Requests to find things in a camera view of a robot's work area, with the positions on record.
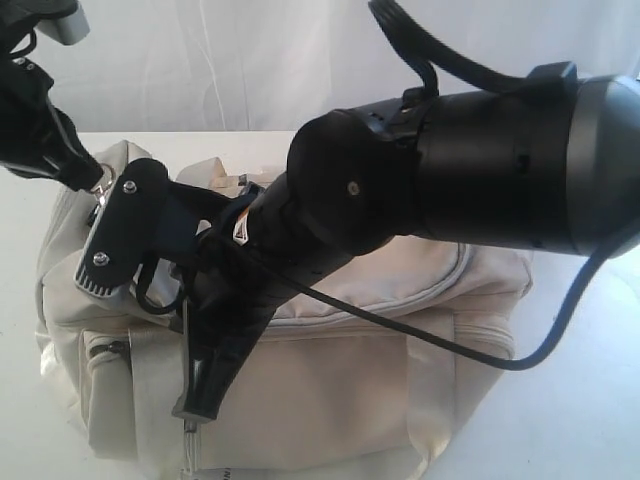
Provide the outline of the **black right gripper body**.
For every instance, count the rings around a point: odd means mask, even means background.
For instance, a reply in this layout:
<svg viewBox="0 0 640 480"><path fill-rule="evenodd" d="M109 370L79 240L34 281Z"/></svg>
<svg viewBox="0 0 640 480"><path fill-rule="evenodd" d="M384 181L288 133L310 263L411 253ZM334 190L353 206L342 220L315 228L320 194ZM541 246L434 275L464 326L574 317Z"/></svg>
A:
<svg viewBox="0 0 640 480"><path fill-rule="evenodd" d="M184 336L206 350L251 348L275 311L325 276L325 245L289 189L229 198L201 190L191 206L210 227L184 271Z"/></svg>

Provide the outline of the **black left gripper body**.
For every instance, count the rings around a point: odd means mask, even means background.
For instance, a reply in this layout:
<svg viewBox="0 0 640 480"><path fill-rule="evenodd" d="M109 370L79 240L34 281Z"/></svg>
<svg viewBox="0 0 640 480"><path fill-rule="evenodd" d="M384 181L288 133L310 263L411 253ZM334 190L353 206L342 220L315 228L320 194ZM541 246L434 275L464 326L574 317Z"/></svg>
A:
<svg viewBox="0 0 640 480"><path fill-rule="evenodd" d="M17 175L58 175L63 134L52 79L25 58L1 61L1 165Z"/></svg>

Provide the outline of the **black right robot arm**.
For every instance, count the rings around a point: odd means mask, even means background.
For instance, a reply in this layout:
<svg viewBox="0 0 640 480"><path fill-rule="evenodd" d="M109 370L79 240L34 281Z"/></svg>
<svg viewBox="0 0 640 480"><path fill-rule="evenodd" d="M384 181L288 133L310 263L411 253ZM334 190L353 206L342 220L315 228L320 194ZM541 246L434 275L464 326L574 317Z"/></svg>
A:
<svg viewBox="0 0 640 480"><path fill-rule="evenodd" d="M542 344L502 360L413 327L404 333L502 370L544 361L609 258L639 241L639 84L534 69L500 93L408 94L334 110L294 136L268 188L195 189L183 275L184 387L176 417L214 420L276 309L398 235L581 255Z"/></svg>

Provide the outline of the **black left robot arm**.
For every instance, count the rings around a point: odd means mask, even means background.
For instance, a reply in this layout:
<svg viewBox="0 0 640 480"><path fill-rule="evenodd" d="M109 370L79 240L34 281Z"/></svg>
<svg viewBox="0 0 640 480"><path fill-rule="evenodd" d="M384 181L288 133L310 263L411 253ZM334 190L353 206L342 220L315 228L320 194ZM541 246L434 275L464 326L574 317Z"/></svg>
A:
<svg viewBox="0 0 640 480"><path fill-rule="evenodd" d="M1 3L1 166L11 173L74 191L91 191L103 178L72 120L51 102L54 80L28 59L38 33L71 46L89 31L75 0Z"/></svg>

